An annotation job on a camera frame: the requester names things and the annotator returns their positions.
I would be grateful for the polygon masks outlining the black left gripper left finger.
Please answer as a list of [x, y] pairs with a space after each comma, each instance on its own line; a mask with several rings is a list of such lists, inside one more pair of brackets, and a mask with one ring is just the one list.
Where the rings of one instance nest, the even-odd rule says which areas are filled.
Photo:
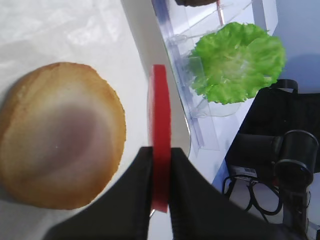
[[142, 147], [119, 180], [98, 200], [53, 226], [45, 240], [145, 240], [152, 201], [151, 147]]

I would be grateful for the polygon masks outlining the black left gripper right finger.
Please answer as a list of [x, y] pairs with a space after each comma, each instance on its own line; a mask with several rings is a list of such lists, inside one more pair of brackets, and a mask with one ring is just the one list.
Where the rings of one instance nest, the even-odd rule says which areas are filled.
[[283, 224], [266, 223], [227, 200], [177, 147], [171, 149], [169, 211], [175, 240], [307, 238]]

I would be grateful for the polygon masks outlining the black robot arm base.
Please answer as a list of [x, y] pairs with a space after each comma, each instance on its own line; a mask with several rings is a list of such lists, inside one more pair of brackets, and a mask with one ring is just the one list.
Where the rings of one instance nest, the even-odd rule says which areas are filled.
[[263, 218], [283, 214], [283, 224], [307, 237], [308, 187], [320, 170], [320, 95], [299, 93], [296, 81], [280, 79], [258, 91], [226, 156], [230, 197], [245, 180]]

